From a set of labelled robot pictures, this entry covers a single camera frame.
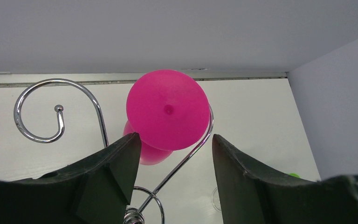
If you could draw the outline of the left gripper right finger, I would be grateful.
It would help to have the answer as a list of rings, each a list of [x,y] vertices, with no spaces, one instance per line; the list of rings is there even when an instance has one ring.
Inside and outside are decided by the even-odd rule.
[[[232,145],[212,140],[226,224],[358,224],[358,175],[312,182],[278,171]]]

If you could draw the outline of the green wine glass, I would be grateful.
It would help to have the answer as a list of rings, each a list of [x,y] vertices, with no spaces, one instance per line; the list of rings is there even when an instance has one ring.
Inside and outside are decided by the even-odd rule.
[[[296,177],[296,178],[300,178],[300,176],[296,173],[289,173],[290,176]]]

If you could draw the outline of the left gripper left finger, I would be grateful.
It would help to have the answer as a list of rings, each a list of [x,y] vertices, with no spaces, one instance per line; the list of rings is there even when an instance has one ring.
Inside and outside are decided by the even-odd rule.
[[[40,178],[0,181],[0,224],[121,224],[140,152],[132,133]]]

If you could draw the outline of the clear wine glass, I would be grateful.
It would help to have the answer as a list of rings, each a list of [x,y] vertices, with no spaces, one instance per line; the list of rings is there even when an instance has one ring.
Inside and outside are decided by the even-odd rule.
[[[214,209],[221,212],[220,197],[219,197],[219,192],[218,192],[217,187],[212,192],[211,201],[212,201],[212,206],[214,207]]]

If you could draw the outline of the pink wine glass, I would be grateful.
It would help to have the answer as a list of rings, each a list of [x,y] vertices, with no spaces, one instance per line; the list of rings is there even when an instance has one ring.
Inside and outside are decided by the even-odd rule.
[[[126,115],[123,134],[139,134],[141,165],[158,164],[195,144],[211,117],[201,86],[175,70],[156,70],[139,78],[129,91]]]

